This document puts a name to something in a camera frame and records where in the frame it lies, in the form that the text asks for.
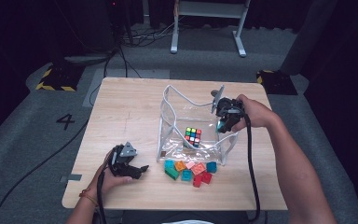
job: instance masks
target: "finger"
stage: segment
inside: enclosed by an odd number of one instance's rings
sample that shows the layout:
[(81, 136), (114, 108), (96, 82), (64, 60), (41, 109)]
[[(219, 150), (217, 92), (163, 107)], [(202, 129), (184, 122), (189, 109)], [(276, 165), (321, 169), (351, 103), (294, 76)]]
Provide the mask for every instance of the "finger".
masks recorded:
[(246, 127), (245, 120), (242, 119), (240, 122), (238, 122), (234, 126), (232, 126), (231, 131), (232, 132), (237, 132), (237, 131), (245, 128), (245, 127)]
[(113, 149), (110, 150), (110, 151), (108, 151), (108, 152), (106, 153), (106, 156), (105, 156), (105, 159), (103, 160), (102, 166), (103, 166), (104, 164), (106, 164), (106, 162), (107, 162), (107, 160), (109, 159), (109, 156), (110, 156), (111, 153), (113, 153)]
[(132, 177), (130, 176), (117, 176), (115, 177), (115, 185), (123, 185), (123, 184), (127, 184), (130, 181), (132, 181)]
[(237, 96), (237, 100), (238, 100), (238, 101), (242, 101), (243, 103), (245, 103), (245, 101), (248, 100), (248, 97), (246, 97), (246, 96), (243, 95), (243, 94), (240, 94), (239, 96)]

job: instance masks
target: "person's right hand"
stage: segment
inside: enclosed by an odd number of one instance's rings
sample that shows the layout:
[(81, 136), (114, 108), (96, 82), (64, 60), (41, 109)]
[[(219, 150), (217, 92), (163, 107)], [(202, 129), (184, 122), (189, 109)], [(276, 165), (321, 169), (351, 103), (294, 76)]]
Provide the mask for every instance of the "person's right hand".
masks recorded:
[[(237, 101), (242, 101), (245, 107), (245, 113), (248, 114), (249, 119), (251, 120), (252, 127), (267, 127), (269, 125), (270, 120), (276, 116), (274, 112), (272, 112), (265, 105), (247, 98), (245, 95), (241, 94), (237, 97)], [(234, 125), (231, 130), (233, 132), (237, 132), (246, 127), (246, 122), (242, 118), (240, 122)]]

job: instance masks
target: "black cable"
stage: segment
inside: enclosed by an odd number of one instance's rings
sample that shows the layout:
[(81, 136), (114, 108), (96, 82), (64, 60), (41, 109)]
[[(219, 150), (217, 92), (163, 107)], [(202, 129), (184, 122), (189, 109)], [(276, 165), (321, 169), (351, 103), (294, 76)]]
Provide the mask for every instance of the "black cable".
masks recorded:
[(260, 216), (260, 199), (258, 197), (258, 191), (257, 191), (257, 185), (255, 183), (255, 172), (254, 172), (254, 168), (253, 168), (253, 162), (252, 162), (252, 123), (251, 120), (249, 119), (249, 116), (247, 114), (244, 115), (244, 119), (246, 122), (246, 130), (248, 133), (248, 164), (249, 164), (249, 173), (251, 175), (251, 180), (252, 180), (252, 186), (254, 189), (254, 193), (255, 193), (255, 206), (256, 206), (256, 210), (255, 210), (255, 217), (252, 219), (249, 219), (249, 223), (252, 223), (256, 220), (258, 220), (259, 216)]
[(61, 147), (60, 149), (58, 149), (56, 152), (54, 152), (53, 154), (51, 154), (47, 159), (45, 159), (44, 161), (40, 162), (39, 164), (36, 165), (36, 167), (34, 169), (32, 169), (31, 171), (29, 171), (26, 175), (24, 175), (19, 181), (17, 181), (17, 183), (15, 185), (13, 185), (13, 187), (11, 187), (11, 189), (7, 192), (7, 194), (5, 195), (5, 197), (2, 199), (2, 201), (0, 202), (0, 209), (2, 207), (2, 205), (4, 204), (5, 200), (7, 199), (7, 197), (10, 195), (10, 193), (26, 178), (28, 177), (28, 175), (30, 175), (31, 173), (33, 173), (35, 170), (39, 169), (39, 167), (41, 167), (43, 164), (45, 164), (47, 161), (49, 161), (51, 158), (53, 158), (54, 156), (56, 156), (58, 153), (60, 153), (61, 151), (63, 151), (69, 144), (72, 143), (72, 141), (75, 140), (75, 138), (81, 133), (81, 131), (87, 126), (87, 124), (89, 123), (89, 120), (87, 119), (87, 121), (83, 124), (83, 126), (80, 128), (80, 130), (75, 134), (75, 136), (73, 136), (65, 145), (63, 145), (63, 147)]
[(103, 210), (103, 195), (101, 193), (101, 189), (103, 187), (103, 179), (104, 179), (104, 170), (101, 170), (100, 175), (98, 176), (98, 183), (97, 183), (97, 198), (98, 198), (98, 206), (100, 208), (100, 217), (101, 222), (106, 224), (106, 216)]
[(269, 213), (267, 211), (264, 212), (264, 216), (265, 216), (264, 224), (269, 223)]
[[(108, 55), (108, 57), (107, 57), (107, 59), (106, 59), (106, 61), (105, 61), (105, 65), (104, 65), (104, 67), (103, 67), (103, 77), (107, 77), (107, 65), (109, 64), (109, 62), (110, 62), (110, 60), (113, 58), (113, 56), (115, 56), (115, 54), (116, 54), (116, 52), (115, 52), (115, 51), (112, 51), (112, 52)], [(100, 83), (100, 84), (89, 94), (89, 104), (92, 105), (92, 106), (94, 106), (94, 103), (91, 101), (91, 97), (92, 97), (92, 95), (94, 94), (94, 92), (96, 92), (96, 91), (101, 87), (101, 84), (102, 84), (102, 83)]]
[(173, 24), (171, 24), (171, 25), (169, 25), (169, 26), (167, 26), (167, 27), (165, 27), (163, 29), (160, 29), (158, 31), (149, 33), (149, 34), (146, 34), (146, 32), (148, 31), (148, 29), (147, 29), (146, 31), (144, 31), (143, 34), (136, 35), (136, 36), (133, 37), (136, 40), (138, 40), (137, 44), (130, 44), (130, 43), (126, 42), (125, 39), (124, 39), (124, 36), (123, 36), (123, 40), (124, 40), (123, 45), (126, 46), (126, 47), (130, 47), (130, 48), (146, 47), (148, 45), (153, 44), (156, 40), (160, 40), (160, 39), (164, 38), (167, 35), (171, 35), (171, 34), (165, 34), (164, 35), (163, 33), (173, 29), (172, 26), (173, 26)]
[(131, 66), (131, 64), (126, 60), (126, 58), (124, 57), (124, 52), (123, 52), (122, 49), (121, 49), (121, 54), (119, 54), (119, 55), (120, 55), (121, 58), (123, 59), (124, 64), (125, 64), (125, 66), (126, 66), (126, 77), (128, 77), (128, 75), (127, 75), (127, 73), (128, 73), (128, 67), (127, 67), (127, 65), (128, 65), (128, 66), (136, 73), (136, 75), (137, 75), (139, 78), (142, 78), (141, 75), (138, 73), (138, 71), (136, 71), (136, 69), (133, 68), (133, 67)]
[(129, 77), (129, 69), (128, 69), (128, 67), (127, 67), (127, 60), (126, 60), (126, 58), (124, 57), (124, 52), (123, 52), (123, 49), (121, 48), (121, 46), (119, 46), (119, 48), (120, 48), (120, 52), (121, 52), (120, 56), (121, 56), (121, 58), (123, 58), (123, 60), (124, 60), (124, 66), (126, 67), (126, 77)]

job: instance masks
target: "bracelet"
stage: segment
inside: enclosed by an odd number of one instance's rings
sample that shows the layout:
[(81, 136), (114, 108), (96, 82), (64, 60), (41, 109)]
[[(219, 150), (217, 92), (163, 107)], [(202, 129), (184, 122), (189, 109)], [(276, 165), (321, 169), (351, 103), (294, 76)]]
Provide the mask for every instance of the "bracelet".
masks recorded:
[(97, 201), (95, 201), (95, 199), (91, 198), (88, 194), (87, 194), (87, 191), (89, 191), (90, 189), (83, 189), (81, 191), (81, 193), (79, 193), (79, 197), (82, 198), (82, 197), (86, 197), (88, 198), (93, 204), (95, 204), (96, 207), (98, 207), (98, 203)]

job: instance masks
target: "wooden table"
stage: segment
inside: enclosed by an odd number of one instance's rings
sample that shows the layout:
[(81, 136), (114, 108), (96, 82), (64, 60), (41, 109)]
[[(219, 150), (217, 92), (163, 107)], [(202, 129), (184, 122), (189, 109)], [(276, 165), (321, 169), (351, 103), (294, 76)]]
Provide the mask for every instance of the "wooden table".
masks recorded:
[[(255, 210), (255, 196), (247, 162), (247, 135), (239, 134), (237, 145), (228, 154), (227, 164), (218, 166), (212, 182), (201, 184), (176, 181), (164, 173), (164, 162), (157, 162), (160, 104), (167, 85), (173, 85), (195, 102), (210, 102), (212, 90), (225, 85), (223, 95), (236, 98), (240, 93), (269, 105), (263, 87), (256, 83), (231, 83), (168, 79), (107, 77), (103, 80), (84, 134), (73, 175), (63, 195), (64, 207), (73, 208), (105, 155), (115, 145), (131, 142), (138, 151), (132, 166), (149, 165), (139, 180), (113, 189), (103, 205), (108, 209), (158, 210)], [(285, 210), (275, 169), (275, 156), (266, 129), (252, 129), (253, 164), (262, 210)]]

